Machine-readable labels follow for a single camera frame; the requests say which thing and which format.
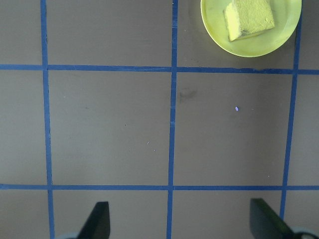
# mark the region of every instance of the floor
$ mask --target floor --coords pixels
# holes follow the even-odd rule
[[[0,1],[0,238],[76,233],[109,201],[111,239],[252,239],[256,197],[319,233],[319,1],[258,58],[199,8]]]

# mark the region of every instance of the plate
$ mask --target plate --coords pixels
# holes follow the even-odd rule
[[[282,46],[298,24],[302,0],[270,0],[275,28],[258,36],[230,42],[224,9],[232,0],[201,0],[200,10],[210,37],[224,50],[243,57],[266,55]]]

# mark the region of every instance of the sponge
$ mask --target sponge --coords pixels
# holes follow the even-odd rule
[[[256,36],[275,27],[269,0],[232,0],[224,16],[230,41]]]

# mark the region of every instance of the dark stain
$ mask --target dark stain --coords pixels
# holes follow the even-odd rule
[[[185,89],[182,89],[179,93],[178,93],[178,96],[179,96],[179,102],[180,103],[183,103],[185,102],[186,100],[190,100],[192,98],[194,98],[197,94],[197,91],[193,91],[189,88],[185,88]]]

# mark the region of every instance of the grid line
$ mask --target grid line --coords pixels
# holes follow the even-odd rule
[[[47,190],[47,185],[0,184],[0,190]],[[219,186],[219,185],[180,185],[173,186],[174,191],[281,191],[283,186]],[[52,185],[52,191],[58,190],[123,190],[123,191],[168,191],[168,185]],[[319,185],[287,186],[287,191],[319,190]]]
[[[281,196],[281,202],[280,202],[280,217],[282,219],[284,219],[284,217],[285,217],[290,153],[291,153],[291,144],[292,144],[292,138],[293,138],[302,20],[303,20],[303,11],[301,10],[301,16],[299,19],[299,23],[297,25],[297,33],[296,33],[294,70],[293,70],[290,110],[289,110],[289,119],[288,119],[288,132],[287,132],[287,143],[286,143],[286,153],[285,153],[285,164],[284,164],[284,173],[283,173],[283,189],[282,189],[282,196]]]
[[[0,70],[42,71],[42,65],[0,64]],[[170,66],[120,66],[120,65],[47,65],[49,71],[128,71],[128,72],[171,72]],[[254,68],[231,67],[177,67],[181,73],[239,73],[239,74],[278,74],[292,75],[294,69],[269,68],[257,70]],[[319,69],[297,69],[298,75],[319,75]]]
[[[46,27],[46,0],[41,0],[41,47],[42,47],[42,72],[43,72],[43,104],[44,104],[44,131],[45,131],[45,158],[46,181],[48,192],[48,215],[50,239],[55,238],[54,233],[54,209],[52,191],[52,161],[50,138],[50,102],[49,102],[49,74],[48,74],[48,48]]]
[[[177,88],[176,88],[177,86],[177,21],[178,21],[178,0],[173,0],[172,26],[171,26],[171,86],[170,86],[170,124],[169,124],[166,239],[171,239],[172,212],[173,212],[175,114],[176,114],[176,91],[177,91]]]

